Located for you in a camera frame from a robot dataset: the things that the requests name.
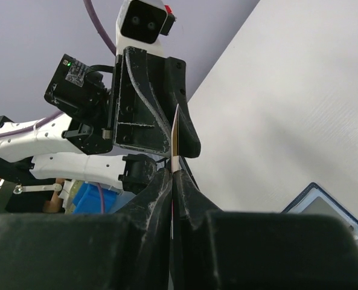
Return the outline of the blue card holder wallet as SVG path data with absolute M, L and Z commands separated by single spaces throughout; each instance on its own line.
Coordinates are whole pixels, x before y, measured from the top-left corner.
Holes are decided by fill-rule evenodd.
M 351 231 L 351 234 L 353 235 L 353 238 L 358 245 L 358 219 L 315 182 L 311 182 L 289 205 L 284 208 L 282 213 L 311 214 L 306 212 L 305 209 L 309 207 L 309 205 L 317 197 L 321 197 L 329 204 L 335 206 L 353 222 L 353 224 L 356 226 L 356 230 Z

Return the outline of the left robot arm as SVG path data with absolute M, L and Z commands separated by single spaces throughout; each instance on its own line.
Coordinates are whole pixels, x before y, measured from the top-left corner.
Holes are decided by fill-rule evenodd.
M 188 111 L 186 63 L 127 47 L 112 66 L 65 54 L 45 90 L 50 118 L 15 123 L 0 116 L 0 177 L 21 185 L 64 177 L 140 190 L 114 148 L 197 158 L 201 145 Z

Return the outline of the gold credit card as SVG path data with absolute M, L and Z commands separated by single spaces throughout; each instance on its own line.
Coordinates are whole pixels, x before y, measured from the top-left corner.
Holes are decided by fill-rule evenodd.
M 173 125 L 171 130 L 171 173 L 177 172 L 179 170 L 179 105 L 176 105 Z

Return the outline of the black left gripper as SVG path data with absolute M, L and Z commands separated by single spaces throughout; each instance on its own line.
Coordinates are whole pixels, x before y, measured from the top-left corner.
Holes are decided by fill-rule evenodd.
M 169 156 L 170 125 L 178 109 L 179 154 L 186 158 L 200 155 L 200 140 L 188 109 L 185 61 L 148 55 L 135 47 L 124 49 L 117 79 L 113 141 L 103 138 L 111 98 L 103 73 L 115 69 L 105 65 L 97 65 L 92 71 L 89 68 L 64 54 L 46 89 L 45 100 L 71 117 L 62 138 L 85 154 L 108 153 L 115 144 Z

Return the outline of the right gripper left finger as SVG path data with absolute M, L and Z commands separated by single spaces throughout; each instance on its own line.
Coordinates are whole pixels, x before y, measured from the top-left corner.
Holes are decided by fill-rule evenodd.
M 0 289 L 167 289 L 172 176 L 113 214 L 0 214 Z

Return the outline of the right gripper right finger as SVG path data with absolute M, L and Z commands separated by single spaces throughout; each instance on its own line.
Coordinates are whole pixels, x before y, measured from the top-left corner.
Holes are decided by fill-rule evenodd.
M 358 248 L 326 215 L 223 211 L 173 174 L 175 289 L 358 289 Z

